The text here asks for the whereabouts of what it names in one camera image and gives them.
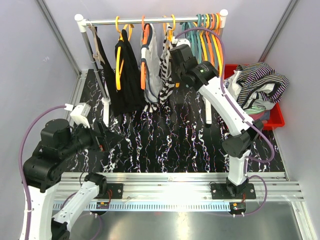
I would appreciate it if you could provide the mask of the black white striped tank top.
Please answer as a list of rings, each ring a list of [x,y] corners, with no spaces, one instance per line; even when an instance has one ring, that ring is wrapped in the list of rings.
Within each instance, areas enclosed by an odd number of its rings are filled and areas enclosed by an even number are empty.
[[[172,67],[170,62],[170,49],[172,44],[165,35],[162,45],[162,54],[160,56],[159,77],[162,81],[162,89],[159,92],[159,105],[162,106],[172,94],[175,83],[172,80]]]

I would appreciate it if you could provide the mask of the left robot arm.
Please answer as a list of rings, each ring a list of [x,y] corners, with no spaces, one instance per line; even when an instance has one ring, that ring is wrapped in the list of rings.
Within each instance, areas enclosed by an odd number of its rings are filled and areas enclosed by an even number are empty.
[[[122,139],[102,121],[97,121],[94,128],[83,124],[72,128],[62,118],[47,122],[40,132],[38,145],[21,167],[26,209],[20,239],[67,240],[73,225],[93,199],[113,197],[115,191],[108,187],[107,178],[90,172],[70,201],[52,214],[55,195],[69,160],[86,150],[108,152]]]

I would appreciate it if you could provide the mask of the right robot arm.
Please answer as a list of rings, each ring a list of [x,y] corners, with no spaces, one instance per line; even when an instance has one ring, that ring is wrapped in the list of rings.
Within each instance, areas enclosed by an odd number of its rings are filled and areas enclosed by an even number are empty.
[[[193,88],[207,99],[225,122],[230,136],[222,142],[229,157],[229,172],[225,183],[211,184],[213,199],[250,199],[254,188],[246,177],[245,159],[252,143],[264,127],[260,120],[247,115],[224,86],[216,68],[209,62],[199,63],[187,44],[170,51],[172,78]]]

